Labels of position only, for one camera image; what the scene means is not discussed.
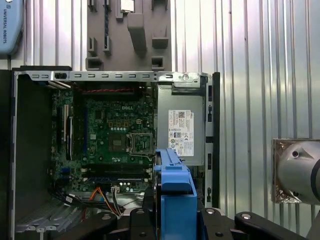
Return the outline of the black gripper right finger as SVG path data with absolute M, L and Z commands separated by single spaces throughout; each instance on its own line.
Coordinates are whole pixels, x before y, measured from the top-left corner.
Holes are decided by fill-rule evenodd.
M 240 212 L 234 219 L 219 208 L 202 210 L 204 240 L 304 240 L 292 232 L 253 212 Z

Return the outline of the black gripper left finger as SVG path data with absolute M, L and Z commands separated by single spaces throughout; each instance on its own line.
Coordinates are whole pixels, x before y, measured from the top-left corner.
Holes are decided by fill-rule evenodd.
M 57 240 L 150 240 L 150 212 L 134 208 L 128 215 L 100 212 L 56 237 Z

